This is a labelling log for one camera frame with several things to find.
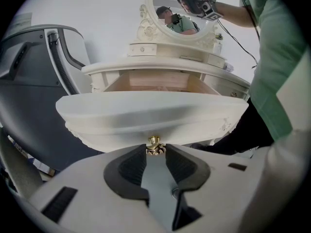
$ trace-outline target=open drawer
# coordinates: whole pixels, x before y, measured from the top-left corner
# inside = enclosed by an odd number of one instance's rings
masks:
[[[110,91],[175,91],[220,95],[191,74],[162,70],[128,71],[105,90]]]
[[[145,90],[65,96],[56,103],[73,135],[102,152],[148,143],[152,135],[179,145],[219,138],[247,106],[243,99],[215,94]]]

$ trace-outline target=black pants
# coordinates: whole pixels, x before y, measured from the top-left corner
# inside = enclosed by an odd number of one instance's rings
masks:
[[[206,151],[232,155],[255,147],[270,146],[274,142],[251,99],[247,102],[249,106],[232,133],[215,143],[214,146],[207,146]]]

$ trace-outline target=vanity drawer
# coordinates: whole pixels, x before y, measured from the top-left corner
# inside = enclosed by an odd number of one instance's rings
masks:
[[[225,65],[225,59],[214,54],[209,54],[207,64],[223,68]]]
[[[248,87],[244,87],[220,77],[206,75],[204,77],[204,82],[217,90],[222,96],[245,99],[248,94]]]
[[[128,71],[105,90],[110,91],[174,91],[220,95],[189,73],[158,70]]]
[[[102,152],[141,145],[152,135],[179,145],[220,138],[247,106],[231,97],[163,91],[85,93],[56,103],[70,132]]]
[[[131,44],[130,45],[130,53],[131,56],[156,56],[156,44]]]

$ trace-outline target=small drawer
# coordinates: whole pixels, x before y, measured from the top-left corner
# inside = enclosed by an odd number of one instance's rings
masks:
[[[156,56],[156,44],[130,44],[131,56]]]
[[[221,57],[216,56],[216,55],[209,54],[207,63],[212,65],[212,66],[223,68],[224,64],[225,64],[225,60]]]

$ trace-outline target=green shirt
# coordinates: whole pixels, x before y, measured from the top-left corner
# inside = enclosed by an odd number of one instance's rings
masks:
[[[189,29],[195,29],[193,22],[185,16],[182,16],[177,24],[170,23],[167,27],[173,29],[176,33],[181,33]]]
[[[260,27],[260,61],[249,90],[250,98],[277,141],[289,134],[292,126],[276,93],[295,69],[307,43],[281,0],[244,1],[252,7]]]

